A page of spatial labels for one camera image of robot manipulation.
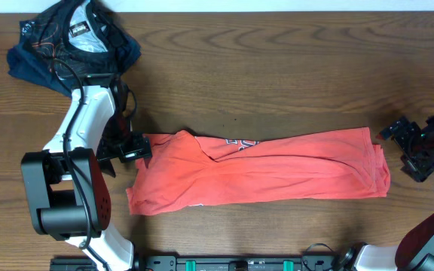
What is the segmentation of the orange red t-shirt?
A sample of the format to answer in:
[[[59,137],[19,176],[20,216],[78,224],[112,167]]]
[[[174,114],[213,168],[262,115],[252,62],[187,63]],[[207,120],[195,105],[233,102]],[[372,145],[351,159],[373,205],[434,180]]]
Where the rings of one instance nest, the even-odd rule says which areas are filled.
[[[285,199],[385,197],[391,176],[367,127],[253,141],[149,135],[152,156],[136,161],[130,213]]]

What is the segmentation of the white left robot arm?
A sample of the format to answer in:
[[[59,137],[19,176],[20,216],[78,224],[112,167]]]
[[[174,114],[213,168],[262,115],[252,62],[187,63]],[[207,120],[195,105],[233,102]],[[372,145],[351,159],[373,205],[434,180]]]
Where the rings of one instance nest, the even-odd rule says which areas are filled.
[[[133,243],[111,222],[112,201],[104,176],[113,159],[151,157],[148,138],[124,116],[132,91],[115,74],[88,75],[72,89],[72,103],[55,136],[28,152],[21,172],[32,226],[81,249],[84,257],[56,257],[52,270],[138,270]]]

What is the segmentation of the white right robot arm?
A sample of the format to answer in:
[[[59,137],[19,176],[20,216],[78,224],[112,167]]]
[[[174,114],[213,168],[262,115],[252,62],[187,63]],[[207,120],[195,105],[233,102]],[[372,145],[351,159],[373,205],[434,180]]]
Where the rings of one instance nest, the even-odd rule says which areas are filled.
[[[421,129],[402,117],[378,138],[392,139],[402,150],[402,171],[415,181],[434,172],[434,116]],[[397,246],[363,245],[346,270],[434,270],[434,213],[410,230]]]

